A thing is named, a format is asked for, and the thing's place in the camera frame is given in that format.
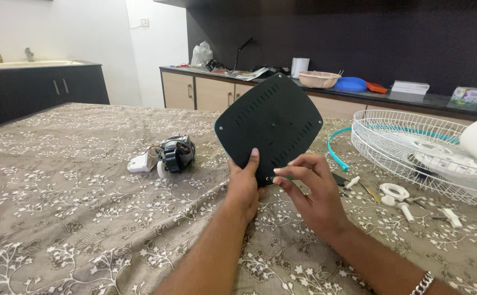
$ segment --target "beige plastic basket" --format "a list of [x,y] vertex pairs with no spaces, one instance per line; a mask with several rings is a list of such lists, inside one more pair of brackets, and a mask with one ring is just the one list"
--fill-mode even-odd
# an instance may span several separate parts
[[341,75],[328,72],[305,71],[299,72],[301,84],[312,88],[330,88],[337,83]]

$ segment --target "bed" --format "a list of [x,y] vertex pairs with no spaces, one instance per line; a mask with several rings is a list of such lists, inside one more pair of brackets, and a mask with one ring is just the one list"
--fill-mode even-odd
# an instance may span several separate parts
[[[222,202],[228,157],[214,136],[217,112],[65,104],[0,126],[0,294],[148,294],[196,242]],[[329,135],[350,120],[325,119],[309,149],[327,154]],[[195,164],[181,174],[129,173],[146,145],[190,134]],[[374,204],[360,186],[343,197],[364,231],[431,270],[463,293],[477,294],[477,207],[422,191],[362,158],[349,134],[333,149],[374,189],[394,182],[425,209],[409,224]],[[339,171],[333,161],[333,170]],[[455,209],[464,228],[433,220]],[[271,187],[248,226],[234,294],[364,294],[371,288],[302,222],[289,197]]]

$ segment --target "blue plastic lid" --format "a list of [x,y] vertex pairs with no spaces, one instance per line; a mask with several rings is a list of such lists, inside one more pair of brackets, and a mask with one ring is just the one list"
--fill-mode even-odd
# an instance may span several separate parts
[[356,77],[341,77],[335,83],[334,88],[353,90],[353,91],[366,91],[366,81]]

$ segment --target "plastic bag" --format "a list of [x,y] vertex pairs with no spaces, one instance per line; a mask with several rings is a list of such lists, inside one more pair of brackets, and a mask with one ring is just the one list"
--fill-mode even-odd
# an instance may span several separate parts
[[191,58],[191,66],[195,68],[203,68],[213,58],[213,51],[209,48],[209,44],[204,41],[200,46],[196,45],[193,49],[193,57]]

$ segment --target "wire fan guard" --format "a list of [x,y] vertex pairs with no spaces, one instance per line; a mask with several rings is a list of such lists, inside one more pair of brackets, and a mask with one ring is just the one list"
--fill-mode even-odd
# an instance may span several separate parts
[[380,167],[453,200],[477,205],[477,159],[459,146],[465,125],[418,114],[366,110],[351,141]]

